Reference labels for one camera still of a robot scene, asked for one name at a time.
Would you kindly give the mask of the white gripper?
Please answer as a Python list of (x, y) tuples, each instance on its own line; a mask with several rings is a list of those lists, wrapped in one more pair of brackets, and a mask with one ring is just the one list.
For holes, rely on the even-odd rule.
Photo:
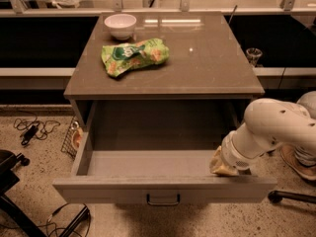
[(261, 147), (249, 133), (231, 131), (217, 147), (209, 162), (209, 171), (217, 176), (237, 176), (254, 165)]

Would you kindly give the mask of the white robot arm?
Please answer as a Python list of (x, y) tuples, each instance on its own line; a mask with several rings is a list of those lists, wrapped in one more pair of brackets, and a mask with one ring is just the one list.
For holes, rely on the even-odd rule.
[(225, 136), (209, 169), (218, 176), (236, 176), (264, 153), (277, 149), (301, 178), (316, 180), (316, 92), (295, 103), (262, 98), (245, 110), (244, 122)]

